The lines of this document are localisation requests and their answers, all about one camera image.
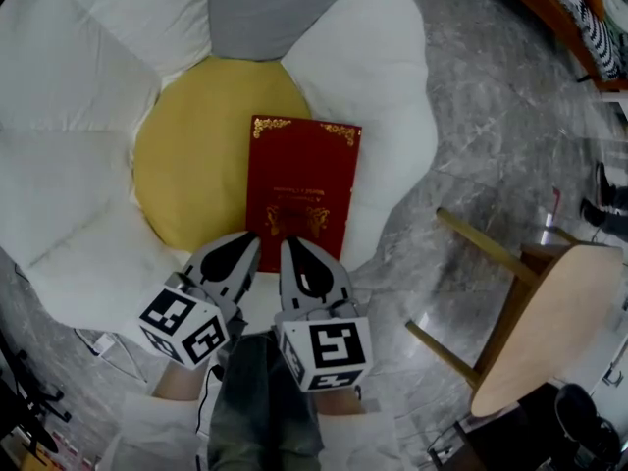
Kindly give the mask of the person's right forearm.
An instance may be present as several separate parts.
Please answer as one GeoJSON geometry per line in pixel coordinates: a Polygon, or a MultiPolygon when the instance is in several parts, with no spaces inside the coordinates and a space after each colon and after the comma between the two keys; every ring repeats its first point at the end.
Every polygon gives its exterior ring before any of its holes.
{"type": "Polygon", "coordinates": [[[316,392],[321,471],[406,471],[392,415],[356,390],[316,392]]]}

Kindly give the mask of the person's grey trousers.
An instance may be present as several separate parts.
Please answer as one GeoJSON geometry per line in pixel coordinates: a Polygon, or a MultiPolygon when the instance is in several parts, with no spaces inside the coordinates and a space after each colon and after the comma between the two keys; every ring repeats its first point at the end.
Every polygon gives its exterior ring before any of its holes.
{"type": "Polygon", "coordinates": [[[313,399],[297,386],[275,334],[241,337],[225,366],[210,420],[209,471],[321,471],[313,399]]]}

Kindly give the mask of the wooden coffee table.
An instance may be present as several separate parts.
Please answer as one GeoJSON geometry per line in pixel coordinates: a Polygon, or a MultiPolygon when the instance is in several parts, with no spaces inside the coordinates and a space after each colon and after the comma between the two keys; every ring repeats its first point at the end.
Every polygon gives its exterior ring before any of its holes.
{"type": "Polygon", "coordinates": [[[444,208],[438,218],[513,275],[496,325],[474,365],[408,321],[406,329],[472,389],[471,413],[493,415],[556,377],[594,340],[617,295],[620,248],[584,242],[524,244],[520,256],[444,208]]]}

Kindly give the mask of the dark vanity cabinet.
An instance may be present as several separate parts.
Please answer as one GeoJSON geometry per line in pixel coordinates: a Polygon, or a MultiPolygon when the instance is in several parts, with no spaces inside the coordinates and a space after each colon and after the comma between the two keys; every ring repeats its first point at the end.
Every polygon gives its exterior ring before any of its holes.
{"type": "MultiPolygon", "coordinates": [[[[560,389],[544,384],[518,400],[511,411],[467,431],[452,426],[457,442],[434,442],[427,453],[437,471],[581,471],[571,457],[554,412],[560,389]]],[[[614,471],[628,471],[628,448],[614,471]]]]}

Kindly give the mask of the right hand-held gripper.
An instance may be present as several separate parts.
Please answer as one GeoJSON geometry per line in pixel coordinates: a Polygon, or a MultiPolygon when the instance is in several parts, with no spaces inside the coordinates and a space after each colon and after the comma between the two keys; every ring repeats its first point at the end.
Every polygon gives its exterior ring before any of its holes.
{"type": "Polygon", "coordinates": [[[280,295],[284,311],[275,331],[299,389],[356,386],[373,366],[372,341],[343,265],[313,242],[289,236],[281,245],[280,295]]]}

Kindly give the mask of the orange sofa with striped throw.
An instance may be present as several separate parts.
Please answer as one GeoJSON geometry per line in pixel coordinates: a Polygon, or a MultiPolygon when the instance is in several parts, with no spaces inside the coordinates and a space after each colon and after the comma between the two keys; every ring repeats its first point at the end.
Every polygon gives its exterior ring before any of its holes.
{"type": "Polygon", "coordinates": [[[598,74],[628,79],[628,0],[557,0],[578,28],[598,74]]]}

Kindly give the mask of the black swivel chair base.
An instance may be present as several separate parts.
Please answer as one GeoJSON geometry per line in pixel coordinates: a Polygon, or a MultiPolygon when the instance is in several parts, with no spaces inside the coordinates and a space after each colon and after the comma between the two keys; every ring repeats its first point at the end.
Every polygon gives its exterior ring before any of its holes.
{"type": "Polygon", "coordinates": [[[54,403],[64,400],[65,393],[48,392],[26,365],[28,354],[20,349],[14,353],[0,331],[0,442],[16,428],[29,436],[26,450],[40,463],[37,449],[42,445],[52,454],[59,453],[59,446],[45,429],[45,419],[53,415],[68,423],[69,411],[60,412],[54,403]]]}

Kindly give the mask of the white power strip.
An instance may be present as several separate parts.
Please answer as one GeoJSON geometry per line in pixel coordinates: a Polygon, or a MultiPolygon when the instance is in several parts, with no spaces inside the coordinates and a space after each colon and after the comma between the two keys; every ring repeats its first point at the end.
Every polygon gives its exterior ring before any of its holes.
{"type": "Polygon", "coordinates": [[[96,341],[90,340],[79,329],[74,329],[74,333],[92,356],[102,359],[103,361],[107,359],[107,354],[111,349],[118,344],[118,340],[108,333],[101,334],[96,341]]]}

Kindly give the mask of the white flower-shaped beanbag chair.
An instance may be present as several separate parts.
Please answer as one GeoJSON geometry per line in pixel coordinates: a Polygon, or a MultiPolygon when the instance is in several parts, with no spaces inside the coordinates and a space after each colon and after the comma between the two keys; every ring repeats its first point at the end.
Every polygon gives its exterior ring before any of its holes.
{"type": "MultiPolygon", "coordinates": [[[[140,304],[181,256],[131,202],[131,143],[211,51],[208,0],[0,4],[0,247],[48,314],[143,343],[140,304]]],[[[363,129],[341,262],[375,253],[438,131],[414,0],[338,0],[283,59],[316,117],[363,129]]]]}

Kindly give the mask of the red book with gold print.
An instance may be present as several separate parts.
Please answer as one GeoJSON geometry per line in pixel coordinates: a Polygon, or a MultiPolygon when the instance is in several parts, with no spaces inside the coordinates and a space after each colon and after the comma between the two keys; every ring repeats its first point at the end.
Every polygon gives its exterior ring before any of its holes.
{"type": "Polygon", "coordinates": [[[340,257],[362,128],[282,116],[251,118],[245,228],[261,240],[258,270],[280,270],[300,236],[340,257]]]}

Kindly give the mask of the person's left forearm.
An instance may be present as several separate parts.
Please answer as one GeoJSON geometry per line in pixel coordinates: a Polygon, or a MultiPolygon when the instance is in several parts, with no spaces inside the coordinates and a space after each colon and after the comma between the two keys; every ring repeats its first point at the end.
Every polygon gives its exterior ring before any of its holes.
{"type": "Polygon", "coordinates": [[[97,471],[201,471],[199,408],[216,366],[188,370],[171,362],[152,394],[128,395],[97,471]]]}

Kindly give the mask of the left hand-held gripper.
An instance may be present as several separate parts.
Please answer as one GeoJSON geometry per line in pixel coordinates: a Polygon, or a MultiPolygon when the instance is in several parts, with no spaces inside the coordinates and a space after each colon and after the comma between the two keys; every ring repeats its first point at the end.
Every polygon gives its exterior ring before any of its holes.
{"type": "Polygon", "coordinates": [[[224,348],[260,257],[261,241],[251,231],[225,235],[193,253],[184,274],[171,274],[137,316],[151,346],[189,370],[224,348]]]}

